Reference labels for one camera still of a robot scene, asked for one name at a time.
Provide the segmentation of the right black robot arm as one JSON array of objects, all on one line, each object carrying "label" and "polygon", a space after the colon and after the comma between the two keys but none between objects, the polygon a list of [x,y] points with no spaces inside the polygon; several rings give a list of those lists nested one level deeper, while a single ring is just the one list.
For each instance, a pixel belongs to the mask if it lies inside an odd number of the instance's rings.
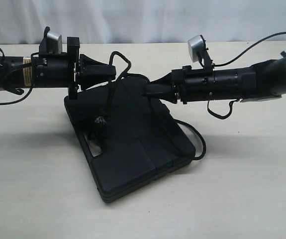
[{"label": "right black robot arm", "polygon": [[267,101],[286,94],[286,52],[249,67],[213,70],[185,66],[148,83],[142,96],[173,104],[198,101]]}]

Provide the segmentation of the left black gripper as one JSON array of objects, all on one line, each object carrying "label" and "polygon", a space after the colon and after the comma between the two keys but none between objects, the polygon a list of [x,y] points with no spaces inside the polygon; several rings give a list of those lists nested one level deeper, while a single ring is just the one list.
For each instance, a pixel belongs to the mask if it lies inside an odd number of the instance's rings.
[{"label": "left black gripper", "polygon": [[78,85],[75,81],[75,64],[79,60],[79,83],[100,84],[114,80],[116,68],[98,62],[85,54],[79,56],[78,37],[67,38],[67,52],[61,54],[38,53],[38,65],[33,69],[35,88],[67,88],[68,98],[77,99]]}]

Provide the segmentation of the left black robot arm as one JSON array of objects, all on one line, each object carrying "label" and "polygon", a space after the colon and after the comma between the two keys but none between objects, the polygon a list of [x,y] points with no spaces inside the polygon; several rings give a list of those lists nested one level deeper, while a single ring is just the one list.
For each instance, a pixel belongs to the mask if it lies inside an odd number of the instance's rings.
[{"label": "left black robot arm", "polygon": [[0,90],[22,95],[28,88],[66,88],[68,98],[78,90],[112,81],[116,69],[79,53],[80,41],[68,37],[67,52],[60,35],[44,34],[39,51],[29,57],[0,55]]}]

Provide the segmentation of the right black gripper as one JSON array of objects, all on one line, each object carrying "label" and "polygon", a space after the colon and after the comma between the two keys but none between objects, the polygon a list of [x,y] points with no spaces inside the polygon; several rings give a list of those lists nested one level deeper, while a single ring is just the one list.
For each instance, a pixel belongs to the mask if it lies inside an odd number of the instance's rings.
[{"label": "right black gripper", "polygon": [[151,81],[142,90],[142,96],[176,104],[196,101],[231,100],[232,71],[193,70],[191,66],[172,70]]}]

